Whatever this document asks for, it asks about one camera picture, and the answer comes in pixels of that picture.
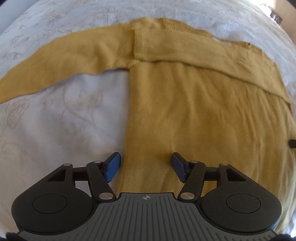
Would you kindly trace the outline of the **white floral bedspread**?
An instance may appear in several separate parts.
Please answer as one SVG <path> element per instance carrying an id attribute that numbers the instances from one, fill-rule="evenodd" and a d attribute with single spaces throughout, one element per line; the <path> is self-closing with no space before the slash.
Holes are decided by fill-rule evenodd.
<path id="1" fill-rule="evenodd" d="M 276 61 L 295 98 L 295 8 L 286 1 L 5 1 L 1 75 L 55 38 L 143 16 L 256 45 Z M 1 235 L 17 230 L 14 199 L 53 169 L 123 151 L 129 100 L 128 73 L 118 70 L 73 77 L 1 104 Z"/>

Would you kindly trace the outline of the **dark object on right nightstand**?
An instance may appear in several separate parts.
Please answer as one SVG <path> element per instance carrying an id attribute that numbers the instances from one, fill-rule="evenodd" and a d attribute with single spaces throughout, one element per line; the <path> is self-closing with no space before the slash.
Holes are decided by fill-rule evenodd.
<path id="1" fill-rule="evenodd" d="M 278 25 L 280 25 L 282 22 L 282 18 L 274 11 L 271 11 L 270 18 L 273 19 Z"/>

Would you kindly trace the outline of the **mustard yellow knit sweater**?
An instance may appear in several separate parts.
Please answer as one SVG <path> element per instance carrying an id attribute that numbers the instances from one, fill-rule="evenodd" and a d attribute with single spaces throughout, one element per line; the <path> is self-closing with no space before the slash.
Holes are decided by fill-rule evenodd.
<path id="1" fill-rule="evenodd" d="M 141 18 L 55 39 L 1 78 L 1 102 L 76 74 L 129 71 L 130 110 L 118 192 L 178 192 L 178 152 L 227 162 L 273 193 L 283 232 L 295 210 L 295 137 L 277 65 L 246 42 L 225 43 L 180 21 Z"/>

